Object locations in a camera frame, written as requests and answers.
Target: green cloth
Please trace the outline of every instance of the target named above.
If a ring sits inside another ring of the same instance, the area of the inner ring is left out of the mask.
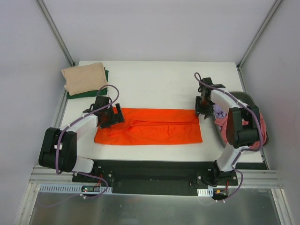
[[[105,76],[106,76],[106,80],[108,81],[108,70],[105,71]],[[76,94],[76,95],[70,95],[69,92],[67,92],[67,99],[95,97],[97,95],[97,92],[98,92],[98,90],[90,90],[90,91]],[[107,94],[107,88],[104,88],[99,93],[99,95],[106,95],[106,94]]]

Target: pink cloth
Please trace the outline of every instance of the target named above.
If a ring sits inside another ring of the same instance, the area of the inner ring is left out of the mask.
[[[228,118],[228,116],[226,116],[223,119],[215,120],[215,124],[218,124],[221,127],[221,135],[226,144],[228,143],[227,138],[226,138],[227,118]],[[267,140],[267,127],[266,127],[266,123],[264,122],[264,119],[263,119],[263,116],[261,113],[260,113],[260,119],[261,119],[261,130],[262,130],[263,143],[265,143]],[[248,122],[243,120],[242,124],[247,125]],[[250,148],[257,149],[258,147],[259,147],[259,141],[255,142],[254,145],[252,145]]]

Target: purple cloth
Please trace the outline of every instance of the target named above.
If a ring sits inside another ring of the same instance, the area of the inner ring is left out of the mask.
[[[214,114],[216,119],[224,119],[226,116],[224,110],[216,104],[214,104]]]

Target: folded beige cloth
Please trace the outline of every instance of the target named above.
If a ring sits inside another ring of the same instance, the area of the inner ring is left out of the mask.
[[[64,87],[70,95],[98,90],[108,84],[102,62],[62,69],[61,72],[66,79]]]

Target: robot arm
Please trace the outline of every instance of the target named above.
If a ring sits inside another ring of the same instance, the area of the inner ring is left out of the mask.
[[[207,185],[216,186],[219,182],[229,180],[234,176],[233,167],[235,167],[242,152],[259,140],[260,124],[257,127],[255,118],[244,107],[255,114],[258,123],[260,121],[259,109],[256,105],[250,106],[243,102],[237,103],[225,94],[227,92],[225,86],[213,84],[210,78],[203,78],[199,82],[198,91],[201,95],[196,97],[195,109],[197,115],[205,115],[205,119],[211,116],[214,104],[219,105],[228,115],[226,129],[228,143],[222,155],[214,162],[211,173],[202,179]],[[242,120],[248,121],[248,125],[242,125]]]
[[[66,125],[60,128],[48,128],[44,136],[38,163],[41,166],[55,169],[57,145],[59,136],[63,132],[58,155],[59,170],[63,172],[90,173],[94,161],[77,156],[77,141],[89,130],[98,126],[100,128],[108,128],[113,124],[124,122],[119,104],[116,104],[117,113],[114,113],[111,106],[97,110],[108,105],[110,101],[109,97],[97,96],[95,103],[89,109],[83,111],[83,114],[79,118],[70,123],[73,124],[72,126]]]

